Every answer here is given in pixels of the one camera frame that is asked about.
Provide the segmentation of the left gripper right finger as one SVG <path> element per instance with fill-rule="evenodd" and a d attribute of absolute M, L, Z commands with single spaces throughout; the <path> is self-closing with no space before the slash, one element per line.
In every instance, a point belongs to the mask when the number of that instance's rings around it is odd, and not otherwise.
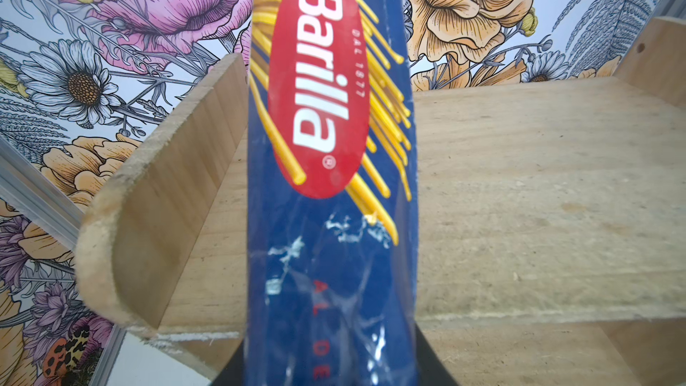
<path fill-rule="evenodd" d="M 419 326 L 416 326 L 416 363 L 419 386 L 458 386 Z"/>

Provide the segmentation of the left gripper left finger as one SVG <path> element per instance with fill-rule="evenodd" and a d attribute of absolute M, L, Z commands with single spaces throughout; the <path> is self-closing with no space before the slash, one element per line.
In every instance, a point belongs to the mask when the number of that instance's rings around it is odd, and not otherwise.
<path fill-rule="evenodd" d="M 241 341 L 229 362 L 211 382 L 211 386 L 244 386 L 245 341 Z"/>

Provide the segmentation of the blue Barilla spaghetti box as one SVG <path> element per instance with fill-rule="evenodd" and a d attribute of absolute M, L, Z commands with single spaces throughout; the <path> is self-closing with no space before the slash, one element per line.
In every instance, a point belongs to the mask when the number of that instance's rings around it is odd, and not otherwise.
<path fill-rule="evenodd" d="M 247 385 L 415 385 L 403 0 L 254 0 Z"/>

